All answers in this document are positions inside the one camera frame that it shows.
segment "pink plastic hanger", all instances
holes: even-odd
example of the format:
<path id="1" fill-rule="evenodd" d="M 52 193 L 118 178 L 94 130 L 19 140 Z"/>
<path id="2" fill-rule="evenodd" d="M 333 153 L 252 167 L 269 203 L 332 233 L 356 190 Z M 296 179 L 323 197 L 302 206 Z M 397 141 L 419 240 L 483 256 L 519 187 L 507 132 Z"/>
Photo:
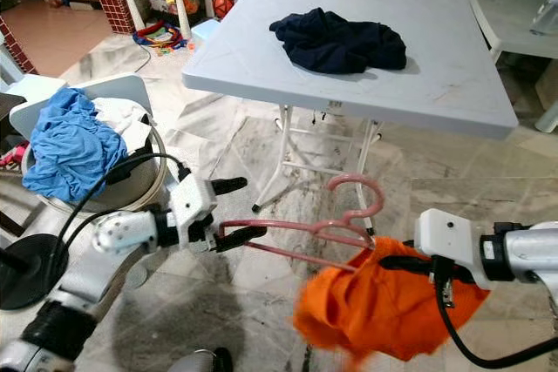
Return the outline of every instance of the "pink plastic hanger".
<path id="1" fill-rule="evenodd" d="M 274 227 L 274 228 L 285 228 L 289 230 L 305 231 L 313 234 L 314 236 L 335 241 L 337 243 L 346 244 L 354 247 L 361 248 L 374 248 L 374 239 L 366 232 L 363 227 L 356 226 L 351 223 L 354 218 L 366 218 L 372 217 L 379 213 L 384 207 L 384 192 L 380 189 L 380 186 L 376 180 L 365 177 L 362 174 L 342 174 L 331 179 L 327 188 L 333 191 L 336 187 L 342 183 L 362 183 L 368 186 L 376 195 L 375 202 L 364 210 L 350 210 L 345 211 L 343 217 L 340 220 L 323 220 L 318 221 L 315 224 L 303 224 L 299 222 L 288 222 L 288 221 L 277 221 L 277 220 L 231 220 L 224 221 L 219 225 L 218 235 L 220 237 L 225 236 L 225 228 L 227 227 Z M 327 233 L 323 231 L 327 227 L 338 227 L 345 230 L 349 230 L 354 234 L 360 236 L 359 238 L 349 238 L 343 237 L 342 235 Z M 282 256 L 290 257 L 292 259 L 305 260 L 310 263 L 317 263 L 325 266 L 338 267 L 340 269 L 348 270 L 354 272 L 356 269 L 353 266 L 347 265 L 346 263 L 338 263 L 335 261 L 320 259 L 313 256 L 308 256 L 306 254 L 300 254 L 295 252 L 290 252 L 289 250 L 284 250 L 278 247 L 266 246 L 263 244 L 253 243 L 251 241 L 245 243 L 245 246 L 250 246 L 253 248 L 259 248 L 267 252 L 280 254 Z"/>

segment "orange shirt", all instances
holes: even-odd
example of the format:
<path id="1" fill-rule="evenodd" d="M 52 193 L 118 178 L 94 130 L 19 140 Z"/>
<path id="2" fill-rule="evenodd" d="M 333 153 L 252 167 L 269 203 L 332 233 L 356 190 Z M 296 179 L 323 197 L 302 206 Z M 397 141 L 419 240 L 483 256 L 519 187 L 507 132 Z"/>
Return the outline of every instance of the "orange shirt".
<path id="1" fill-rule="evenodd" d="M 349 264 L 354 273 L 329 267 L 310 280 L 296 304 L 294 325 L 310 344 L 341 347 L 351 356 L 349 370 L 375 351 L 408 361 L 431 354 L 449 336 L 433 284 L 424 275 L 386 270 L 378 263 L 388 255 L 423 257 L 386 237 L 374 251 L 363 250 Z M 462 326 L 488 297 L 476 285 L 453 282 L 453 326 Z"/>

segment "cable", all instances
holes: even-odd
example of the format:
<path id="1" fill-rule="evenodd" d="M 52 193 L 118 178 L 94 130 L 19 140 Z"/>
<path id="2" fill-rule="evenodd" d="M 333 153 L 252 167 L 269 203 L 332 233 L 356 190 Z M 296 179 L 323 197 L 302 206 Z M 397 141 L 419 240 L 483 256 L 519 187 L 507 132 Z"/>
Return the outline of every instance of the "cable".
<path id="1" fill-rule="evenodd" d="M 471 363 L 474 363 L 477 366 L 485 369 L 502 369 L 502 368 L 509 368 L 510 366 L 517 365 L 518 363 L 529 361 L 537 356 L 544 355 L 547 352 L 555 350 L 558 348 L 558 337 L 553 337 L 552 339 L 546 340 L 545 342 L 535 344 L 530 348 L 526 348 L 521 352 L 514 353 L 512 355 L 501 357 L 500 359 L 482 359 L 475 355 L 474 353 L 469 350 L 469 348 L 465 345 L 465 343 L 461 340 L 455 327 L 450 320 L 449 315 L 446 311 L 446 306 L 444 305 L 444 285 L 449 278 L 448 272 L 451 273 L 452 269 L 447 269 L 448 266 L 453 265 L 453 260 L 443 260 L 442 263 L 438 265 L 438 267 L 442 265 L 443 267 L 437 268 L 436 263 L 434 264 L 434 280 L 435 280 L 435 287 L 436 287 L 436 302 L 438 304 L 438 311 L 442 316 L 442 320 L 446 325 L 447 331 L 452 337 L 455 345 L 461 351 L 464 357 Z"/>
<path id="2" fill-rule="evenodd" d="M 53 271 L 54 260 L 57 259 L 58 254 L 61 251 L 61 247 L 62 247 L 62 244 L 64 243 L 64 235 L 66 234 L 66 231 L 68 231 L 68 228 L 70 227 L 71 222 L 73 221 L 74 218 L 76 218 L 79 211 L 81 211 L 83 209 L 83 207 L 85 206 L 87 201 L 95 194 L 95 192 L 98 191 L 98 189 L 101 187 L 101 185 L 103 185 L 103 183 L 105 183 L 106 179 L 109 176 L 113 175 L 118 170 L 123 169 L 123 168 L 125 168 L 125 167 L 127 167 L 127 166 L 129 166 L 133 163 L 136 163 L 138 161 L 140 161 L 141 163 L 144 163 L 144 162 L 146 162 L 149 159 L 152 159 L 154 157 L 161 157 L 161 158 L 165 158 L 165 159 L 171 159 L 172 161 L 174 161 L 179 168 L 179 178 L 180 178 L 181 173 L 182 174 L 185 173 L 185 175 L 188 175 L 190 173 L 190 170 L 187 167 L 185 167 L 184 165 L 182 165 L 180 160 L 178 160 L 174 156 L 171 156 L 170 154 L 166 154 L 166 153 L 163 153 L 163 152 L 150 152 L 150 153 L 147 153 L 147 154 L 142 154 L 140 156 L 131 157 L 131 158 L 113 166 L 111 168 L 111 170 L 109 170 L 107 173 L 105 173 L 103 175 L 103 177 L 101 179 L 99 179 L 97 181 L 97 183 L 95 183 L 95 185 L 93 185 L 93 187 L 89 190 L 87 195 L 73 208 L 73 211 L 71 212 L 70 216 L 68 217 L 68 219 L 66 220 L 66 222 L 62 226 L 62 229 L 60 230 L 60 233 L 58 233 L 58 240 L 57 240 L 56 246 L 52 250 L 51 257 L 49 259 L 49 264 L 48 264 L 48 267 L 46 269 L 45 287 L 46 287 L 47 292 L 51 290 L 52 286 L 54 286 L 54 282 L 56 282 L 58 280 L 58 275 L 57 275 L 58 272 Z"/>
<path id="3" fill-rule="evenodd" d="M 134 73 L 137 73 L 138 71 L 140 71 L 141 69 L 143 69 L 143 68 L 147 65 L 147 63 L 149 63 L 149 62 L 151 61 L 151 51 L 148 50 L 146 47 L 144 47 L 144 46 L 141 45 L 141 44 L 138 44 L 138 45 L 139 45 L 139 47 L 140 47 L 142 50 L 146 51 L 147 54 L 149 54 L 149 57 L 147 58 L 147 60 L 146 60 L 146 62 L 145 62 L 144 64 L 142 64 L 140 67 L 138 67 L 138 68 L 136 69 L 136 71 L 135 71 Z"/>
<path id="4" fill-rule="evenodd" d="M 70 238 L 68 239 L 68 241 L 66 241 L 66 244 L 64 245 L 64 249 L 62 250 L 62 254 L 64 254 L 65 252 L 69 252 L 70 251 L 70 246 L 73 243 L 73 241 L 76 239 L 76 237 L 78 237 L 78 234 L 81 232 L 81 230 L 83 230 L 85 227 L 87 227 L 88 224 L 90 224 L 92 221 L 96 220 L 99 217 L 102 217 L 103 215 L 108 215 L 109 213 L 114 213 L 116 211 L 118 211 L 118 208 L 115 209 L 107 209 L 106 211 L 101 211 L 100 213 L 94 213 L 93 215 L 91 215 L 90 217 L 86 218 L 81 224 L 78 225 L 78 227 L 73 231 L 73 233 L 71 234 Z M 56 266 L 54 267 L 54 271 L 53 271 L 53 276 L 58 276 L 59 270 L 60 270 L 60 261 L 62 261 L 60 258 L 58 258 L 58 263 L 56 264 Z"/>

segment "marble floor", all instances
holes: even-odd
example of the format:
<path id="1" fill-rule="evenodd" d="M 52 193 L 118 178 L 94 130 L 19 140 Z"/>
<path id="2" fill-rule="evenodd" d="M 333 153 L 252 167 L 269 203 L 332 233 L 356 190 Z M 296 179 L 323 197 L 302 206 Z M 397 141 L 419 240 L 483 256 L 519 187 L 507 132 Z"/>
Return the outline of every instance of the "marble floor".
<path id="1" fill-rule="evenodd" d="M 244 176 L 248 186 L 234 203 L 219 198 L 217 222 L 251 217 L 250 207 L 274 169 L 280 132 L 274 123 L 277 106 L 193 91 L 183 87 L 180 68 L 191 52 L 184 49 L 157 57 L 113 36 L 67 71 L 71 84 L 123 71 L 143 77 L 154 119 L 170 152 L 178 153 L 194 171 L 210 178 Z M 506 85 L 513 80 L 505 80 Z M 375 224 L 378 234 L 408 239 L 413 221 L 430 207 L 473 221 L 475 231 L 488 233 L 493 221 L 534 223 L 558 216 L 558 133 L 532 128 L 537 117 L 529 100 L 518 100 L 521 126 L 506 141 L 417 130 L 387 124 L 382 140 L 370 150 L 366 172 L 384 188 L 386 204 Z M 296 110 L 296 125 L 332 133 L 361 130 L 360 121 L 327 116 L 311 124 L 312 111 Z M 351 167 L 356 152 L 336 141 L 292 139 L 289 156 L 296 161 Z M 313 222 L 357 207 L 354 190 L 342 186 L 329 193 L 328 175 L 285 169 L 274 186 L 261 218 Z M 28 222 L 26 234 L 55 233 L 64 215 L 49 207 L 37 209 L 37 199 L 16 179 L 4 180 L 0 209 Z M 87 246 L 90 230 L 75 244 L 71 260 Z M 350 257 L 353 249 L 324 244 L 309 236 L 270 231 L 260 242 L 322 255 L 332 260 Z M 86 343 L 78 371 L 165 371 L 175 360 L 197 348 L 227 346 L 236 370 L 334 372 L 342 353 L 308 347 L 291 327 L 299 287 L 316 267 L 249 247 L 224 254 L 194 255 L 187 250 L 160 252 L 144 261 L 150 276 L 117 299 L 105 320 Z M 38 306 L 0 314 L 0 338 L 17 337 Z M 500 357 L 553 334 L 545 289 L 537 285 L 502 283 L 460 330 L 478 355 Z M 542 356 L 510 371 L 556 371 L 558 363 Z M 364 371 L 473 372 L 453 343 L 433 355 L 401 362 L 374 355 Z"/>

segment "colorful toy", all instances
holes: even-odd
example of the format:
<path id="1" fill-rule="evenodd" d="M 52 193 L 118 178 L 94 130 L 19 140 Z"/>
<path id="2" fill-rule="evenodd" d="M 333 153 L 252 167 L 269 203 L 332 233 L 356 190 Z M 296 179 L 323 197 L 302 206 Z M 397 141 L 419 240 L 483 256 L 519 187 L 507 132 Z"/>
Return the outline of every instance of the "colorful toy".
<path id="1" fill-rule="evenodd" d="M 187 40 L 182 38 L 178 28 L 163 21 L 144 30 L 137 30 L 132 34 L 132 38 L 139 45 L 166 47 L 173 50 L 178 50 L 187 44 Z"/>
<path id="2" fill-rule="evenodd" d="M 24 159 L 25 150 L 29 146 L 29 141 L 24 141 L 7 154 L 0 158 L 0 172 L 21 174 L 21 162 Z"/>
<path id="3" fill-rule="evenodd" d="M 182 0 L 188 15 L 193 15 L 200 8 L 200 0 Z"/>
<path id="4" fill-rule="evenodd" d="M 235 0 L 213 0 L 215 15 L 223 19 L 228 12 L 233 9 Z"/>

